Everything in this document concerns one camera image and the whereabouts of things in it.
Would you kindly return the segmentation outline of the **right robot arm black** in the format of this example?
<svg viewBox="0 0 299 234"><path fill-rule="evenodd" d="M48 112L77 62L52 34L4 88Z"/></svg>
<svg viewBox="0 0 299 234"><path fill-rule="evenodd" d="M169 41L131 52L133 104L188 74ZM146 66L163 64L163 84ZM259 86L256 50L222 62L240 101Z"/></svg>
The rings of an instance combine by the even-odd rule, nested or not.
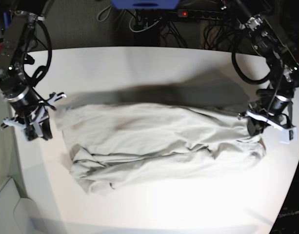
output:
<svg viewBox="0 0 299 234"><path fill-rule="evenodd" d="M24 66L35 62L29 51L38 43L36 26L40 26L45 35L47 61L29 76ZM18 128L27 141L52 138L48 111L56 110L54 103L66 97L61 92L51 93L45 99L35 89L49 71L52 55L52 43L45 24L34 13L16 12L5 30L0 47L0 95L15 114L4 118L0 127Z"/></svg>

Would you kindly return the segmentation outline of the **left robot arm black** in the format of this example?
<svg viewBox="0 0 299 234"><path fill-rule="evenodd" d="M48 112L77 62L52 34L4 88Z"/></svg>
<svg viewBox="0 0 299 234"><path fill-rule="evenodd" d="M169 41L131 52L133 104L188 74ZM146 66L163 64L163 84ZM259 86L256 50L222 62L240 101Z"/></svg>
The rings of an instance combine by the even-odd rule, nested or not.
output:
<svg viewBox="0 0 299 234"><path fill-rule="evenodd" d="M258 100L249 103L239 118L248 119L251 136L272 126L281 133L282 142L290 142L297 137L297 128L292 124L292 99L299 88L299 38L286 25L281 25L279 6L275 0L222 1L222 8L242 27L231 54L236 73L251 85L269 83L267 88L256 91ZM270 69L261 79L250 79L237 63L236 52L245 38L250 39L254 51L265 58Z"/></svg>

